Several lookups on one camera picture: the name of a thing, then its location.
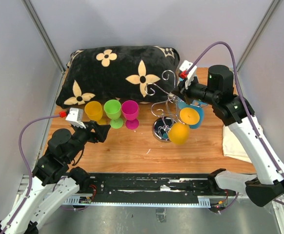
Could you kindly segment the green plastic goblet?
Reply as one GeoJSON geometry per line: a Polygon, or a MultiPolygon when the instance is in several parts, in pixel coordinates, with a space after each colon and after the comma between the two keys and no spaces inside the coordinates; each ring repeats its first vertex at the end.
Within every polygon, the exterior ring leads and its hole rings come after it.
{"type": "Polygon", "coordinates": [[[110,125],[114,129],[119,129],[123,126],[121,107],[121,103],[116,99],[107,101],[103,106],[107,117],[110,119],[110,125]]]}

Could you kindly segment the black floral plush pillow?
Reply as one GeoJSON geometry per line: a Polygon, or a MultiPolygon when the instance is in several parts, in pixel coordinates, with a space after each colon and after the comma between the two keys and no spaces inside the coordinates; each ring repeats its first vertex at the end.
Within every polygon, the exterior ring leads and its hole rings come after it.
{"type": "Polygon", "coordinates": [[[56,104],[63,108],[90,101],[164,101],[174,88],[174,72],[180,63],[175,48],[107,46],[80,49],[67,63],[67,75],[56,104]]]}

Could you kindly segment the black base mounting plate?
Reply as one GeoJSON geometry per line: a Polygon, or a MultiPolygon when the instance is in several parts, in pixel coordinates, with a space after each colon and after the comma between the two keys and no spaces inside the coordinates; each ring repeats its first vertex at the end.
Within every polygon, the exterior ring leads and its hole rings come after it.
{"type": "Polygon", "coordinates": [[[200,197],[226,202],[235,192],[215,189],[206,174],[91,173],[83,187],[65,205],[87,206],[205,206],[200,197]]]}

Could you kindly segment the yellow plastic goblet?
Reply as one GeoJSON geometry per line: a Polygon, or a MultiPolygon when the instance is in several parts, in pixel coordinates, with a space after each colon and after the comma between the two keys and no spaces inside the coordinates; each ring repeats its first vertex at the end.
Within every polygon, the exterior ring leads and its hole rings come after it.
{"type": "Polygon", "coordinates": [[[105,125],[106,120],[103,119],[102,105],[98,101],[90,101],[84,107],[84,111],[90,120],[96,121],[99,125],[105,125]]]}
{"type": "Polygon", "coordinates": [[[179,119],[181,122],[176,122],[172,125],[168,132],[168,137],[171,142],[177,145],[185,144],[190,135],[190,125],[195,125],[200,121],[199,113],[190,107],[180,110],[179,119]]]}

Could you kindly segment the yellow plastic goblet front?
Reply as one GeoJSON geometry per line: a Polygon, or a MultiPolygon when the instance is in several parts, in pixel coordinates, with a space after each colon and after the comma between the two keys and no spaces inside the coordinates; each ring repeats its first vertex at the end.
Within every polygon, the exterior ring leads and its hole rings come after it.
{"type": "Polygon", "coordinates": [[[172,125],[168,132],[168,137],[171,142],[177,145],[185,144],[190,135],[190,125],[195,125],[200,121],[199,113],[190,107],[180,110],[179,119],[181,122],[176,122],[172,125]]]}

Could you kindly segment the magenta plastic goblet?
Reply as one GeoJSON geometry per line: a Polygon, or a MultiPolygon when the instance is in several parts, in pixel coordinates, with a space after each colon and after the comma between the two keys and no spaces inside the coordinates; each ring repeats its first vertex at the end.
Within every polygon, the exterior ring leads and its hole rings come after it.
{"type": "Polygon", "coordinates": [[[139,126],[138,115],[139,105],[133,100],[127,100],[122,104],[122,114],[126,119],[125,125],[130,130],[135,130],[139,126]]]}

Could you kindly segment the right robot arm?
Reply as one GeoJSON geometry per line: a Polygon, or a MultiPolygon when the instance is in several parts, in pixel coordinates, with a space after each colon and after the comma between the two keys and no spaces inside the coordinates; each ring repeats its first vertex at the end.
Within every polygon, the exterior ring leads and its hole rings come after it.
{"type": "Polygon", "coordinates": [[[263,132],[255,112],[246,99],[234,94],[234,75],[224,65],[208,68],[207,85],[200,84],[197,67],[185,61],[179,68],[181,78],[172,91],[187,104],[194,100],[206,103],[214,114],[235,135],[250,158],[256,174],[246,175],[218,169],[208,176],[207,190],[218,195],[228,189],[246,194],[257,206],[263,207],[284,194],[284,164],[278,158],[263,132]]]}

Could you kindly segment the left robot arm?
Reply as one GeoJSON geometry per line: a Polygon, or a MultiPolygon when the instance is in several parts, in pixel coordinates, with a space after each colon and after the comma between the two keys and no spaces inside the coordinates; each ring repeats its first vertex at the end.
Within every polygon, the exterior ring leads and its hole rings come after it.
{"type": "Polygon", "coordinates": [[[105,142],[110,125],[95,121],[74,126],[74,133],[62,128],[48,141],[45,154],[34,167],[28,187],[16,206],[0,221],[0,234],[37,234],[50,216],[73,194],[97,187],[80,167],[69,169],[86,143],[105,142]]]}

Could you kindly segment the aluminium frame post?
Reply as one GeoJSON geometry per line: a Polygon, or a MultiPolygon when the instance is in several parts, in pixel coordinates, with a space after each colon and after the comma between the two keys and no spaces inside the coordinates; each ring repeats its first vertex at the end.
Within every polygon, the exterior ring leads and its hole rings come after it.
{"type": "Polygon", "coordinates": [[[61,59],[58,55],[58,53],[55,50],[55,47],[53,46],[47,31],[45,30],[45,27],[43,26],[43,23],[41,19],[39,18],[31,0],[21,0],[23,3],[27,13],[29,14],[31,20],[33,21],[35,28],[37,29],[38,33],[40,34],[47,50],[49,51],[52,59],[54,60],[56,66],[59,68],[59,70],[64,73],[65,68],[61,62],[61,59]]]}
{"type": "Polygon", "coordinates": [[[265,28],[267,27],[268,23],[272,19],[274,13],[277,11],[279,6],[281,5],[282,0],[272,0],[268,9],[266,10],[263,18],[261,19],[259,25],[257,26],[256,30],[254,31],[249,43],[247,44],[246,48],[244,49],[241,58],[237,63],[237,72],[241,70],[243,64],[247,60],[248,56],[251,54],[251,51],[254,49],[256,43],[260,39],[261,35],[263,34],[265,28]]]}

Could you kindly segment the left aluminium frame post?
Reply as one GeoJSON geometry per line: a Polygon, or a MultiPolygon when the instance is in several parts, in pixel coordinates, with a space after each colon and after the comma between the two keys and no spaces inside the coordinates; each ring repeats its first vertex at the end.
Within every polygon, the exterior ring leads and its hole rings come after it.
{"type": "Polygon", "coordinates": [[[23,3],[27,13],[29,14],[31,20],[33,21],[35,28],[37,29],[38,33],[40,34],[47,50],[49,51],[52,59],[54,60],[56,66],[59,68],[59,70],[64,73],[65,68],[61,62],[61,59],[58,55],[58,53],[55,50],[55,47],[53,46],[47,31],[45,30],[45,27],[43,26],[43,23],[41,19],[39,18],[31,0],[21,0],[23,3]]]}

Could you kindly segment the right aluminium frame post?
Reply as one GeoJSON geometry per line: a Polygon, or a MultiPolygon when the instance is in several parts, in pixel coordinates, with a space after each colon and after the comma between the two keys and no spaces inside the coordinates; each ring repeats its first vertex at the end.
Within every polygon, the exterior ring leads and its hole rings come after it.
{"type": "Polygon", "coordinates": [[[241,58],[237,63],[237,72],[241,70],[243,64],[247,60],[248,56],[251,54],[251,51],[254,49],[256,43],[260,39],[261,35],[263,34],[265,28],[267,27],[268,23],[272,19],[274,13],[277,11],[279,6],[281,5],[282,0],[272,0],[268,9],[266,10],[263,18],[261,19],[259,25],[257,26],[256,30],[254,31],[249,43],[247,44],[246,48],[244,49],[241,58]]]}

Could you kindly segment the yellow plastic goblet rear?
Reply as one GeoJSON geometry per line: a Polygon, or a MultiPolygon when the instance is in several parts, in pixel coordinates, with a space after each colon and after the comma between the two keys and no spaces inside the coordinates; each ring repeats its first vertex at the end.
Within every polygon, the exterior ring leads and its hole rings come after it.
{"type": "Polygon", "coordinates": [[[90,120],[96,121],[99,125],[105,125],[106,120],[103,119],[102,105],[98,101],[90,101],[84,107],[84,111],[90,120]]]}

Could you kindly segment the white folded cloth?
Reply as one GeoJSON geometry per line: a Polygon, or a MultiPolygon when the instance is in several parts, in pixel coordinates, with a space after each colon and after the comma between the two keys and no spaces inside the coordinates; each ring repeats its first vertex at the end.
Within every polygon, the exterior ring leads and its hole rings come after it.
{"type": "Polygon", "coordinates": [[[247,163],[252,163],[237,137],[227,126],[223,126],[223,155],[247,163]]]}

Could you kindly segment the chrome wine glass rack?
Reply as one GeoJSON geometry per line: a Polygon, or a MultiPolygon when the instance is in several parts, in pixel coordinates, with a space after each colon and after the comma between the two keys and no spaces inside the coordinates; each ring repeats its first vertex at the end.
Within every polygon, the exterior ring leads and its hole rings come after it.
{"type": "Polygon", "coordinates": [[[178,121],[178,114],[171,112],[169,104],[175,104],[177,109],[177,97],[154,82],[147,83],[144,88],[148,96],[154,96],[156,94],[153,86],[157,87],[159,91],[162,91],[166,95],[166,99],[151,105],[151,113],[153,116],[157,117],[152,126],[152,134],[158,141],[169,143],[168,132],[178,121]]]}

